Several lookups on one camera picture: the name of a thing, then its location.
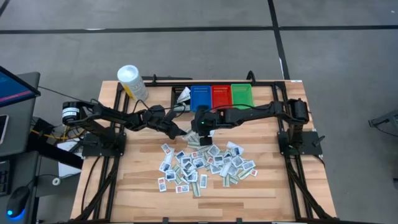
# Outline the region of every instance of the floor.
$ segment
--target floor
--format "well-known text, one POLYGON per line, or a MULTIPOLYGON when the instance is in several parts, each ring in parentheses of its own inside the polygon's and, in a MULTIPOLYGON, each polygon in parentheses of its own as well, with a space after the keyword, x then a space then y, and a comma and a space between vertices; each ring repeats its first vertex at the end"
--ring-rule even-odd
MULTIPOLYGON (((396 223, 398 139, 370 128, 368 120, 398 107, 397 1, 3 2, 1 65, 14 73, 38 71, 40 85, 84 100, 97 98, 101 82, 115 80, 126 64, 165 77, 237 79, 252 70, 257 79, 303 80, 317 131, 326 136, 322 148, 338 216, 396 223), (246 28, 135 29, 224 26, 246 28)), ((42 90, 34 115, 60 124, 67 100, 42 90)), ((42 170, 54 168, 47 161, 42 170)), ((63 195, 42 198, 38 217, 67 220, 77 181, 63 195)))

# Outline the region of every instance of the plastic bin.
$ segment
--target plastic bin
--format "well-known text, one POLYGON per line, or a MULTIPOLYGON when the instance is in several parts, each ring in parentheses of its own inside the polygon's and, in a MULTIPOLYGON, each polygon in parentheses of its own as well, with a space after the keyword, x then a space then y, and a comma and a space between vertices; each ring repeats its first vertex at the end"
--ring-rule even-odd
POLYGON ((211 86, 191 86, 191 111, 196 112, 199 105, 211 108, 211 86))
MULTIPOLYGON (((254 106, 253 95, 250 84, 232 84, 232 102, 233 104, 245 104, 254 106)), ((234 106, 238 109, 247 109, 247 106, 234 106)))
MULTIPOLYGON (((182 91, 185 89, 185 86, 175 86, 172 87, 172 100, 171 100, 171 105, 170 107, 175 107, 177 105, 177 99, 181 95, 182 91)), ((191 99, 187 100, 184 102, 186 104, 185 110, 183 111, 184 113, 188 113, 190 111, 190 105, 191 105, 191 99)), ((182 110, 184 109, 183 106, 178 106, 174 108, 175 112, 181 113, 182 110)))
MULTIPOLYGON (((213 85, 211 86, 211 102, 213 108, 222 105, 232 104, 231 86, 229 85, 213 85)), ((231 108, 232 106, 222 106, 220 108, 231 108)))

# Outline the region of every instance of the wooden tabletop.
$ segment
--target wooden tabletop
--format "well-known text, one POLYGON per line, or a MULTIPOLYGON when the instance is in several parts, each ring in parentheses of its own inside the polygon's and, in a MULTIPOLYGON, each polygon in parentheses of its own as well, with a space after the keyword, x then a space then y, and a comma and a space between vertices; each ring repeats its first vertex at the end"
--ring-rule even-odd
MULTIPOLYGON (((307 101, 302 82, 285 83, 288 98, 307 101)), ((103 82, 99 101, 105 106, 113 107, 117 84, 116 81, 103 82)), ((171 87, 149 87, 148 91, 148 106, 170 106, 171 87)), ((254 86, 252 93, 255 105, 268 104, 273 100, 270 87, 254 86)), ((121 97, 120 111, 123 99, 124 93, 121 97)), ((128 113, 132 112, 133 106, 134 102, 130 101, 128 113)), ((137 108, 144 109, 142 104, 137 108)), ((180 128, 188 129, 192 119, 193 114, 186 113, 174 121, 180 128)), ((109 125, 106 121, 100 123, 104 126, 109 125)), ((313 128, 312 119, 304 128, 313 128)), ((176 194, 173 182, 167 183, 167 191, 160 193, 157 184, 157 179, 164 176, 159 171, 160 163, 165 156, 160 145, 167 143, 175 148, 175 153, 181 150, 192 152, 193 149, 187 148, 184 140, 170 140, 165 134, 151 129, 139 132, 126 130, 127 144, 120 160, 111 221, 161 222, 163 217, 169 217, 171 222, 233 222, 236 218, 243 218, 247 222, 295 220, 285 162, 279 154, 277 132, 276 118, 250 121, 234 129, 217 130, 213 142, 222 151, 226 149, 228 141, 242 146, 243 157, 254 160, 258 175, 250 175, 239 181, 238 185, 223 187, 223 179, 219 175, 212 175, 210 171, 200 169, 199 174, 208 174, 208 186, 207 189, 201 189, 201 197, 194 197, 192 189, 186 194, 176 194)), ((95 158, 88 158, 84 161, 71 218, 80 214, 83 191, 94 160, 95 158)), ((97 191, 102 161, 101 158, 93 171, 85 206, 97 191)), ((335 216, 322 163, 313 156, 302 156, 302 163, 309 191, 327 213, 335 216)), ((299 189, 297 192, 301 214, 304 217, 302 194, 299 189)), ((101 204, 100 217, 104 217, 107 199, 106 192, 101 204)))

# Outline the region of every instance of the yellow label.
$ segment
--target yellow label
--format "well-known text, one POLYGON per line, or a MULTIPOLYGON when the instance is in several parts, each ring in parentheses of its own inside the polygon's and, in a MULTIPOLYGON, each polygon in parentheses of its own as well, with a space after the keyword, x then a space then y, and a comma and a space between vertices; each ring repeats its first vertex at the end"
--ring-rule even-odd
POLYGON ((123 86, 124 90, 126 91, 126 93, 130 96, 130 98, 132 98, 134 100, 134 96, 132 95, 130 88, 125 84, 122 84, 122 86, 123 86))

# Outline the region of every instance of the computer mouse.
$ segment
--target computer mouse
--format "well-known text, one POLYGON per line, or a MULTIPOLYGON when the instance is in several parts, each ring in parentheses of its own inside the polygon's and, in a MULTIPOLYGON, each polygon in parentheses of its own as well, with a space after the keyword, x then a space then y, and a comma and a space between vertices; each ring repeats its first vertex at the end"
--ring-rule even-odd
POLYGON ((13 191, 7 204, 7 216, 10 218, 18 217, 24 210, 30 190, 26 186, 18 187, 13 191))

